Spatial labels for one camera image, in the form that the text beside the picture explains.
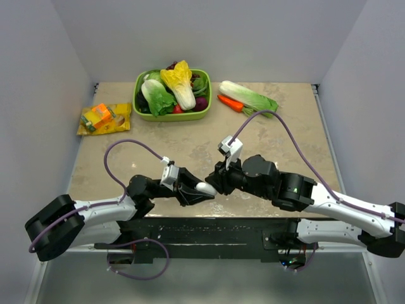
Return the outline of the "white earbud charging case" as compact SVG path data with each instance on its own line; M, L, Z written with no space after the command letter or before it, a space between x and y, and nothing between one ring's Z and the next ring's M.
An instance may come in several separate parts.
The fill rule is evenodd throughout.
M199 192L208 194L208 195L212 195L212 196L216 196L216 194L218 193L217 190L210 184L206 183L206 182L199 182L196 184L195 189L198 190Z

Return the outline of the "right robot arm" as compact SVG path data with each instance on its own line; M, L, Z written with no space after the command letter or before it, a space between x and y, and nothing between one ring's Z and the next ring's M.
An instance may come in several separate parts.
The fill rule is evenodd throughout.
M300 174L281 172L260 155L245 161L218 162L205 181L220 194L234 189L271 201L288 212L324 215L330 221L300 220L282 233L283 244L295 249L317 242L348 243L370 253L398 258L404 252L404 205L377 205L329 191L325 185Z

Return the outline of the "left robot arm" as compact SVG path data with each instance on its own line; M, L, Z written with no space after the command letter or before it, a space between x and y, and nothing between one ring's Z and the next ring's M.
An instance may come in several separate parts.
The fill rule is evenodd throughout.
M80 201L63 194L25 224L31 240L28 251L46 262L69 248L85 244L105 243L125 248L130 244L131 233L119 223L147 215L154 208L154 198L176 198L181 206L192 206L212 200L216 194L213 186L176 165L166 166L160 179L133 176L124 196Z

